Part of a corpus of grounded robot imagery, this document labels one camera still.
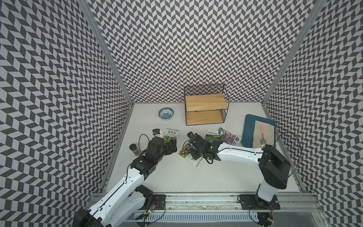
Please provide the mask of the mixed flower white seed bag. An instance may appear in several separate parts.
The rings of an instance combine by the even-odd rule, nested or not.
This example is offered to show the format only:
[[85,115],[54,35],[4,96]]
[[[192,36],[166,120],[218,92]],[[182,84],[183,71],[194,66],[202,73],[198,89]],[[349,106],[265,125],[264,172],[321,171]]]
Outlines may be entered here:
[[199,165],[199,163],[202,160],[202,157],[198,160],[194,160],[192,158],[191,152],[195,150],[193,146],[191,146],[190,144],[185,145],[180,151],[179,151],[179,155],[184,158],[185,160],[187,160],[189,163],[191,163],[194,167],[197,167]]

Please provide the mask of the red-white label seed bag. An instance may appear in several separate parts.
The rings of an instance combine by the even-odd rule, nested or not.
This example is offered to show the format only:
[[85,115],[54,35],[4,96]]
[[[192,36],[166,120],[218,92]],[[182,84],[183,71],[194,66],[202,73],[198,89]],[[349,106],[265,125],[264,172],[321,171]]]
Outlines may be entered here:
[[179,135],[179,130],[166,128],[163,133],[163,139],[166,143],[169,143],[172,140],[177,140]]

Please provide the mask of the green leaf seed bag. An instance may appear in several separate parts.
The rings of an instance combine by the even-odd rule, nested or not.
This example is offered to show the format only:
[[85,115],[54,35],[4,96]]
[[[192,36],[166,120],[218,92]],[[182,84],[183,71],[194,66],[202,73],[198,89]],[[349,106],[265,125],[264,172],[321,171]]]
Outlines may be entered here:
[[205,140],[209,143],[212,143],[213,141],[223,141],[223,133],[221,131],[208,129]]

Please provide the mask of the pink flower seed bag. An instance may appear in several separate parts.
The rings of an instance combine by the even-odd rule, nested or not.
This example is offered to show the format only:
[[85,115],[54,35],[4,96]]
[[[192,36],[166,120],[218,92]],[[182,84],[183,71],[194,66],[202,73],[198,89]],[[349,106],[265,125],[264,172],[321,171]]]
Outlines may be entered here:
[[228,132],[227,130],[223,128],[219,128],[218,132],[222,135],[222,142],[233,145],[233,146],[240,146],[242,138]]

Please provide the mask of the black wire two-tier shelf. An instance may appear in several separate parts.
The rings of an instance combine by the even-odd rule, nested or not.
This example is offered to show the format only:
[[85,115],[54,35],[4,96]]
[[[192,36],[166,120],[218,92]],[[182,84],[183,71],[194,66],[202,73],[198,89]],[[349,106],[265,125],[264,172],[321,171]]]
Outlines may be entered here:
[[183,91],[187,126],[225,122],[230,101],[224,84],[190,85]]

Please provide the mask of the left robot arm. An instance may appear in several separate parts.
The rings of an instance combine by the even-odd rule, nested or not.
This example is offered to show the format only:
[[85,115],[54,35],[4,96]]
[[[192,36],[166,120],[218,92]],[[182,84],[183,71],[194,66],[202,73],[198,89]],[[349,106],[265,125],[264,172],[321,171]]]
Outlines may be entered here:
[[143,185],[165,155],[177,151],[177,140],[154,137],[147,148],[127,167],[126,175],[88,210],[80,208],[73,227],[118,227],[131,214],[151,206],[153,191]]

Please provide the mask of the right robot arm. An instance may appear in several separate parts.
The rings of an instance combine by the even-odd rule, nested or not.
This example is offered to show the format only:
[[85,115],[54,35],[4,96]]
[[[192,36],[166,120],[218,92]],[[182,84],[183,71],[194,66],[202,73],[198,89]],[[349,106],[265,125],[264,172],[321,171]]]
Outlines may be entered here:
[[232,161],[258,167],[263,175],[252,205],[269,208],[277,200],[278,190],[287,188],[291,163],[273,145],[262,148],[244,148],[221,141],[211,143],[197,133],[187,134],[188,144],[194,160],[205,159],[209,164],[217,161]]

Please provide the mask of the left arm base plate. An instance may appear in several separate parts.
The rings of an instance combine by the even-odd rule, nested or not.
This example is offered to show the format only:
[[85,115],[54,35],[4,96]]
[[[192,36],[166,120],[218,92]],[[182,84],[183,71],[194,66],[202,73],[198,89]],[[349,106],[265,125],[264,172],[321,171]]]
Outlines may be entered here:
[[166,195],[165,194],[154,194],[148,195],[146,197],[144,206],[141,208],[142,210],[149,209],[153,204],[156,206],[156,210],[164,210],[165,209],[165,201]]

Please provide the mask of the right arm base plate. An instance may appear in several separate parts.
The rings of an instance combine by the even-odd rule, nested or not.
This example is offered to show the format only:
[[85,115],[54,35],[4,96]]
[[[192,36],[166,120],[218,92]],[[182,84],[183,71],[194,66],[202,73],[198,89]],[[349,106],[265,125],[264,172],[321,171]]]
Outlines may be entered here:
[[280,210],[280,204],[276,195],[272,201],[265,201],[260,197],[252,194],[241,194],[237,197],[243,210]]

